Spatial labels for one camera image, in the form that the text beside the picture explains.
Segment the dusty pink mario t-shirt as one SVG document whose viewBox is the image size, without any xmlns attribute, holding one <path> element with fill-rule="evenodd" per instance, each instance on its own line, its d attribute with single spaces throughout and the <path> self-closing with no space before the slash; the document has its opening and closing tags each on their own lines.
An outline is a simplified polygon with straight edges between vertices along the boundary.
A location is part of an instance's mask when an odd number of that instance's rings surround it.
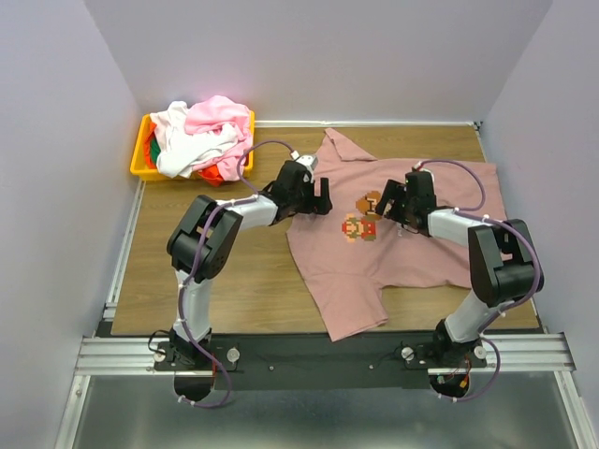
<svg viewBox="0 0 599 449">
<path fill-rule="evenodd" d="M 314 174 L 329 180 L 332 209 L 295 216 L 286 235 L 331 340 L 386 323 L 388 286 L 469 287 L 466 248 L 401 231 L 375 213 L 387 181 L 403 181 L 416 160 L 378 159 L 332 128 L 316 156 Z"/>
</svg>

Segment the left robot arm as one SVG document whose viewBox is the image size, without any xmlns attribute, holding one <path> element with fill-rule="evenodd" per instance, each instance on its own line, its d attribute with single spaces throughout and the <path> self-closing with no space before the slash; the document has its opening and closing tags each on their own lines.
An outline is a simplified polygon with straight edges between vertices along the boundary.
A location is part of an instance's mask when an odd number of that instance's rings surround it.
<svg viewBox="0 0 599 449">
<path fill-rule="evenodd" d="M 329 180 L 316 182 L 315 155 L 283 164 L 275 181 L 251 196 L 228 201 L 198 196 L 168 240 L 167 253 L 178 283 L 177 315 L 169 331 L 173 352 L 194 364 L 207 350 L 211 333 L 212 284 L 223 270 L 241 231 L 272 226 L 297 214 L 326 215 L 332 210 Z"/>
</svg>

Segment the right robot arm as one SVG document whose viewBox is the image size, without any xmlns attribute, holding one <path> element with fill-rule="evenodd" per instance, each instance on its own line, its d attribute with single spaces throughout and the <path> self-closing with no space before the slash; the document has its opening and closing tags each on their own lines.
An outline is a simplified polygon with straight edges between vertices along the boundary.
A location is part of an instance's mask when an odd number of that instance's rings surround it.
<svg viewBox="0 0 599 449">
<path fill-rule="evenodd" d="M 527 225 L 438 205 L 428 171 L 415 169 L 403 182 L 387 181 L 375 211 L 402 228 L 468 250 L 471 291 L 439 322 L 432 341 L 415 349 L 438 367 L 456 365 L 471 355 L 491 323 L 543 288 L 543 270 Z"/>
</svg>

